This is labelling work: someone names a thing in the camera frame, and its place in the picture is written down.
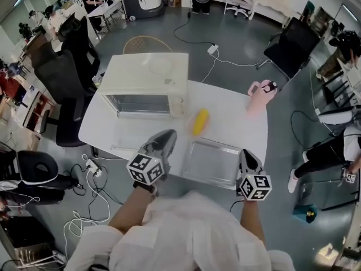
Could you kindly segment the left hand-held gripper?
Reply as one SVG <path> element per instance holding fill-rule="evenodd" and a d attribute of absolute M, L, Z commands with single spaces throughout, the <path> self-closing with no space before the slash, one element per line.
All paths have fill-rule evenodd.
<path fill-rule="evenodd" d="M 150 137 L 126 165 L 131 178 L 146 185 L 165 181 L 170 171 L 168 159 L 176 141 L 174 129 L 163 130 Z"/>

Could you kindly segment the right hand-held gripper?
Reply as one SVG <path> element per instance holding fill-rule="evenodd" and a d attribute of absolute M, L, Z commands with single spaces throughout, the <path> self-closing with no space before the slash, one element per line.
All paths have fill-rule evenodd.
<path fill-rule="evenodd" d="M 272 191 L 269 175 L 259 159 L 250 151 L 242 150 L 240 153 L 239 178 L 236 180 L 236 194 L 247 201 L 263 201 Z"/>

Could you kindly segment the grey baking tray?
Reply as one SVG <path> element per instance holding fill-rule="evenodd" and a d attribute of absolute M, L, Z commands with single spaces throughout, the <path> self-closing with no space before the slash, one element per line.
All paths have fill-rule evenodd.
<path fill-rule="evenodd" d="M 241 149 L 235 146 L 199 138 L 190 143 L 184 157 L 182 177 L 235 190 L 240 178 Z"/>

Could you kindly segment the cream toaster oven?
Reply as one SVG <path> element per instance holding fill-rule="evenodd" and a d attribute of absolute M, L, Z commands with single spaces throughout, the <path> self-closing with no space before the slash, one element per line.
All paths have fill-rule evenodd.
<path fill-rule="evenodd" d="M 168 58 L 167 76 L 149 71 L 153 58 Z M 153 134 L 173 128 L 185 117 L 188 103 L 186 53 L 138 53 L 115 55 L 97 93 L 116 117 L 111 148 L 137 150 Z"/>

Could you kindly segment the person's right forearm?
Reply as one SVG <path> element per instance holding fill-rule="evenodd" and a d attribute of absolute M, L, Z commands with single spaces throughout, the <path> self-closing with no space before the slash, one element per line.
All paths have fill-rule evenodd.
<path fill-rule="evenodd" d="M 263 232 L 257 201 L 245 200 L 240 219 L 241 226 L 255 235 L 266 245 L 265 234 Z"/>

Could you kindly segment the pale pink plate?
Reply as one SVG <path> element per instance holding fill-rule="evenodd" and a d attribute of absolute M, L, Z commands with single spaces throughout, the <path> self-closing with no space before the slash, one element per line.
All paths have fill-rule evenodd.
<path fill-rule="evenodd" d="M 198 112 L 199 112 L 199 110 L 197 110 L 195 112 L 192 112 L 189 115 L 189 117 L 186 119 L 185 127 L 186 127 L 186 130 L 188 131 L 189 135 L 192 135 L 193 122 L 194 122 L 194 119 L 195 119 Z M 203 134 L 203 132 L 207 129 L 208 124 L 207 124 L 207 126 L 205 127 L 205 129 L 202 131 L 202 133 L 199 136 L 201 136 Z"/>

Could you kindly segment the yellow corn cob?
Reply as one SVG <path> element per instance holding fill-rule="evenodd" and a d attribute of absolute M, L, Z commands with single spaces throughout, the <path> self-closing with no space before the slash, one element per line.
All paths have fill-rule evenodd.
<path fill-rule="evenodd" d="M 209 111 L 205 108 L 200 109 L 193 122 L 192 135 L 199 136 L 207 126 L 208 120 Z"/>

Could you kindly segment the black wristwatch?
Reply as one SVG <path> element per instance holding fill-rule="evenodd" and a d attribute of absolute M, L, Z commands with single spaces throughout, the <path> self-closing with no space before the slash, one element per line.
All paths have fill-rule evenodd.
<path fill-rule="evenodd" d="M 141 182 L 134 181 L 133 188 L 137 188 L 137 187 L 147 190 L 151 195 L 156 195 L 156 193 L 157 193 L 157 187 L 156 186 L 146 185 L 146 184 L 143 184 Z"/>

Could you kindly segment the teal waste bin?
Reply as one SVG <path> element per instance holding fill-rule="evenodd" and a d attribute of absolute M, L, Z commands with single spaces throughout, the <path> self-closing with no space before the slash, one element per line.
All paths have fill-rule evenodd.
<path fill-rule="evenodd" d="M 308 224 L 312 223 L 318 214 L 318 209 L 315 205 L 297 205 L 293 210 L 293 216 L 298 218 L 301 221 L 304 221 Z"/>

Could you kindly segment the white shirt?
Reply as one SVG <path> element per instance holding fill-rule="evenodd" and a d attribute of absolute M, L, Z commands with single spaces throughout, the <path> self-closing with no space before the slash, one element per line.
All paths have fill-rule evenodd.
<path fill-rule="evenodd" d="M 86 227 L 64 271 L 295 271 L 286 252 L 268 250 L 240 219 L 194 191 L 154 198 L 126 234 Z"/>

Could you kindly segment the wicker basket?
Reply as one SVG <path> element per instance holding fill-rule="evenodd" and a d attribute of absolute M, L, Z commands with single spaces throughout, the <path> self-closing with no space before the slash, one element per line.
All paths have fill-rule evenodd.
<path fill-rule="evenodd" d="M 172 53 L 173 50 L 164 41 L 152 36 L 136 36 L 127 41 L 123 54 Z"/>

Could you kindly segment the black visitor chair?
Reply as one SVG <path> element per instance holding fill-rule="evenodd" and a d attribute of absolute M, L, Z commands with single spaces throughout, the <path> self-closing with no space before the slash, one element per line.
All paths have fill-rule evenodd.
<path fill-rule="evenodd" d="M 270 62 L 289 84 L 308 65 L 310 55 L 319 42 L 320 37 L 307 23 L 291 18 L 283 30 L 270 37 L 256 68 L 260 69 Z"/>

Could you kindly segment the white swivel chair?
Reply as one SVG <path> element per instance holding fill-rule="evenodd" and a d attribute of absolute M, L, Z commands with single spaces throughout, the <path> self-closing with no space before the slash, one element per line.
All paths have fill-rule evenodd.
<path fill-rule="evenodd" d="M 224 12 L 226 12 L 227 10 L 233 11 L 235 18 L 238 16 L 238 14 L 242 14 L 248 20 L 251 20 L 254 14 L 253 5 L 247 3 L 241 3 L 233 6 L 226 4 Z"/>

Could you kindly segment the black silver box appliance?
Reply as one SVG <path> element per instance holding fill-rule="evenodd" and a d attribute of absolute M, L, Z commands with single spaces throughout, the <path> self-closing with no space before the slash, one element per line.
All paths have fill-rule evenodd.
<path fill-rule="evenodd" d="M 0 243 L 21 269 L 54 265 L 54 242 L 53 235 L 35 217 L 0 218 Z"/>

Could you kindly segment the steel-frame white table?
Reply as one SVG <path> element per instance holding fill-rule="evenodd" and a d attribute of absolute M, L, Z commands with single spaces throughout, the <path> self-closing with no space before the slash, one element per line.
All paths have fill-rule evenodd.
<path fill-rule="evenodd" d="M 104 2 L 87 14 L 87 18 L 90 20 L 97 39 L 100 39 L 100 36 L 110 32 L 120 20 L 126 20 L 123 0 L 113 0 L 110 6 Z M 104 22 L 105 26 L 102 27 L 101 31 L 95 29 L 94 19 L 101 19 Z"/>

